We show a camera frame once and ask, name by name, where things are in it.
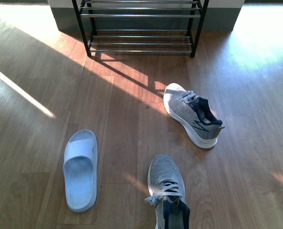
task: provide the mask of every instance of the shoelace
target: shoelace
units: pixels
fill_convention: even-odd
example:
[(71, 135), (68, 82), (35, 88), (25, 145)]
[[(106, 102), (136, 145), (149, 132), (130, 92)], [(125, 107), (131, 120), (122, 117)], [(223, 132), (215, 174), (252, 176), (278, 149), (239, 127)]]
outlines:
[(179, 100), (184, 102), (185, 104), (188, 104), (190, 102), (195, 102), (198, 98), (199, 96), (193, 93), (193, 91), (185, 91), (183, 92)]
[(173, 197), (182, 197), (182, 195), (178, 191), (178, 184), (172, 178), (165, 178), (160, 181), (160, 189), (162, 192), (154, 194), (145, 199), (146, 203), (150, 205), (154, 205), (155, 207), (157, 204), (166, 198), (166, 196), (173, 196)]

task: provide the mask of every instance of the gray sneaker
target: gray sneaker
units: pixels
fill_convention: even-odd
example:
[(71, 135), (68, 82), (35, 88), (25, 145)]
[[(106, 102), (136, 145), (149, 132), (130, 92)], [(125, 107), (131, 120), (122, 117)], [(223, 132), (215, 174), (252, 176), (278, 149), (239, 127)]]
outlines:
[(165, 89), (164, 105), (198, 147), (207, 149), (217, 143), (218, 134), (224, 128), (223, 122), (212, 114), (207, 99), (172, 83)]
[(157, 155), (152, 160), (147, 185), (151, 196), (145, 202), (155, 206), (155, 229), (189, 229), (184, 181), (170, 156)]

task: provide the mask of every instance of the white slide sandal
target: white slide sandal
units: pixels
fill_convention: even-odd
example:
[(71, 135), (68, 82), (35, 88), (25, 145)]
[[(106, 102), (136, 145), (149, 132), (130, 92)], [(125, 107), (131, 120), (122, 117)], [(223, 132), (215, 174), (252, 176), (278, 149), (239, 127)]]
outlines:
[(80, 130), (68, 141), (64, 153), (65, 194), (73, 212), (88, 210), (97, 196), (98, 147), (94, 133)]

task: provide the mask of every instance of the metal shoe rack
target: metal shoe rack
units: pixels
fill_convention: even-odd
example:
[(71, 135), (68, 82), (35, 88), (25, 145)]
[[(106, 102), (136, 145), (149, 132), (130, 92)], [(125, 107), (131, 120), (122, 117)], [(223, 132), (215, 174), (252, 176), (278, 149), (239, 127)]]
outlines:
[[(193, 58), (209, 0), (204, 0), (203, 5), (200, 0), (82, 0), (80, 6), (76, 0), (72, 2), (88, 56), (92, 52), (190, 53)], [(83, 18), (90, 19), (89, 38)], [(99, 18), (109, 18), (111, 24), (115, 18), (150, 18), (152, 24), (158, 18), (184, 19), (187, 29), (99, 29)], [(195, 37), (191, 32), (194, 22), (197, 23)]]

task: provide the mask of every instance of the sneaker sole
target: sneaker sole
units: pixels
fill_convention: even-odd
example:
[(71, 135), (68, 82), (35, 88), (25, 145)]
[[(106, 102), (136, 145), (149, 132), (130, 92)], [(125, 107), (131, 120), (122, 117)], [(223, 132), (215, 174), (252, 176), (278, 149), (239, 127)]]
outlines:
[(194, 129), (189, 125), (189, 123), (187, 123), (184, 119), (182, 119), (181, 117), (179, 117), (177, 114), (175, 114), (169, 107), (168, 103), (164, 100), (164, 105), (165, 105), (165, 109), (167, 111), (167, 113), (174, 118), (176, 121), (178, 121), (180, 124), (182, 124), (182, 126), (185, 128), (189, 138), (192, 140), (192, 142), (202, 148), (202, 149), (209, 149), (211, 147), (213, 147), (217, 141), (218, 138), (213, 138), (210, 140), (207, 139), (203, 139), (201, 138), (195, 131)]

